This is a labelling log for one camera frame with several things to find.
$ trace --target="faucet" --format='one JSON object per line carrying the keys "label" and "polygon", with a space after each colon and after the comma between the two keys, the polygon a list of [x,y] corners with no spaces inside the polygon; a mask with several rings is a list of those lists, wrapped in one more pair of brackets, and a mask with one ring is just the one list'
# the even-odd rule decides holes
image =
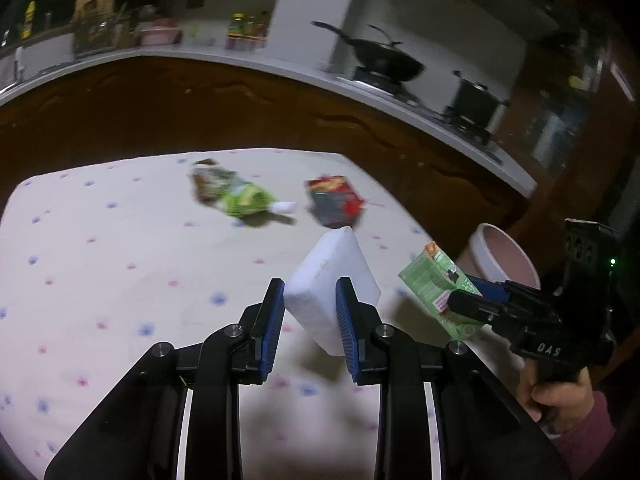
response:
{"label": "faucet", "polygon": [[17,87],[24,81],[24,66],[22,65],[22,51],[23,47],[19,46],[14,52],[14,81],[9,83],[4,88],[0,89],[0,96],[5,92]]}

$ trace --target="black pot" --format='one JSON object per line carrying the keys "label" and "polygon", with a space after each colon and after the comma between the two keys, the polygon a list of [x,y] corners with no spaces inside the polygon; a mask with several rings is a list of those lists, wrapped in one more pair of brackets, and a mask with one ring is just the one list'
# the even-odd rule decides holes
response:
{"label": "black pot", "polygon": [[397,48],[401,41],[393,41],[389,35],[379,27],[369,25],[382,32],[389,40],[388,43],[378,43],[369,40],[356,40],[348,36],[343,30],[328,23],[311,22],[312,25],[326,28],[340,36],[345,43],[350,44],[356,58],[367,72],[374,72],[386,76],[395,82],[409,81],[418,77],[424,70],[424,65],[417,59],[405,54]]}
{"label": "black pot", "polygon": [[509,106],[508,101],[500,101],[491,95],[487,86],[462,79],[460,70],[453,75],[460,78],[460,88],[447,113],[466,119],[479,128],[486,128],[494,117],[498,105]]}

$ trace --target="pink spot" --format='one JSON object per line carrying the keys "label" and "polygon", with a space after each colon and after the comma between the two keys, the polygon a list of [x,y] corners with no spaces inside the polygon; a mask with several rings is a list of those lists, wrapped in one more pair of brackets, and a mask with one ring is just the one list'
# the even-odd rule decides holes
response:
{"label": "pink spot", "polygon": [[290,384],[290,383],[289,383],[289,381],[288,381],[287,379],[285,379],[285,378],[283,378],[283,377],[278,377],[278,378],[276,379],[276,382],[275,382],[275,384],[274,384],[274,387],[275,387],[275,388],[278,388],[278,389],[280,389],[280,388],[287,388],[287,387],[289,386],[289,384]]}

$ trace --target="frying pan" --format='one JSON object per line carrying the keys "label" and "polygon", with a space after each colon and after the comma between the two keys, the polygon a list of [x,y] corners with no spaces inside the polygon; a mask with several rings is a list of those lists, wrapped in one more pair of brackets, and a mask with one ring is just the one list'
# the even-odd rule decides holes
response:
{"label": "frying pan", "polygon": [[393,81],[401,82],[414,79],[424,70],[422,63],[396,47],[402,44],[401,41],[393,41],[384,30],[375,25],[369,25],[369,27],[382,32],[388,39],[388,43],[356,40],[340,28],[328,23],[311,22],[311,24],[334,32],[346,44],[351,45],[355,51],[356,58],[368,72],[375,72]]}

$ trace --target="pink sleeve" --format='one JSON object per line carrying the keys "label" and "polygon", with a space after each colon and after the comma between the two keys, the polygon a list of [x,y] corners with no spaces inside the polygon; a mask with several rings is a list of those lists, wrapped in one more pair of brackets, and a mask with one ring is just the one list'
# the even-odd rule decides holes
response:
{"label": "pink sleeve", "polygon": [[604,394],[594,392],[593,397],[595,403],[589,415],[553,440],[574,479],[580,478],[590,468],[616,431],[607,412]]}

